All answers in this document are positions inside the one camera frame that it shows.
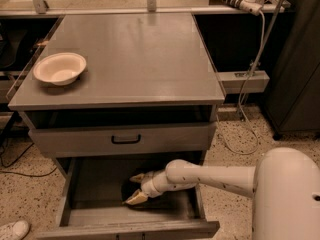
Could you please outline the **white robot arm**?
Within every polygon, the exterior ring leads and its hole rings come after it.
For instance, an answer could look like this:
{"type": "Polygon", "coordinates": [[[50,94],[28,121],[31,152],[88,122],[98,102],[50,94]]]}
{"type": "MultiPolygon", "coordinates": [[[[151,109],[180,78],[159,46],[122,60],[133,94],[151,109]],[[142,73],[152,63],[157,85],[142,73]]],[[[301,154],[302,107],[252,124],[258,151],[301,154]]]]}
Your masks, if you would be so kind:
{"type": "Polygon", "coordinates": [[[252,240],[320,240],[320,168],[299,150],[280,147],[254,167],[205,166],[176,159],[130,178],[137,205],[199,184],[252,199],[252,240]]]}

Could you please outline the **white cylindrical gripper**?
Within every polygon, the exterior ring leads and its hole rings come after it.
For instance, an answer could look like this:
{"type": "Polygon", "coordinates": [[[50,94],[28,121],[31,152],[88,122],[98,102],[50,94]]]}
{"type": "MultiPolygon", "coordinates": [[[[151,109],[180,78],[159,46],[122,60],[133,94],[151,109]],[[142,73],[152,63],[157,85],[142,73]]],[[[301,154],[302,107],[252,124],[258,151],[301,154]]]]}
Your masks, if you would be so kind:
{"type": "Polygon", "coordinates": [[[156,198],[165,192],[181,191],[196,186],[194,182],[188,181],[186,176],[171,175],[165,170],[139,173],[130,177],[129,180],[133,183],[141,183],[141,190],[136,190],[124,201],[127,205],[141,204],[148,198],[156,198]]]}

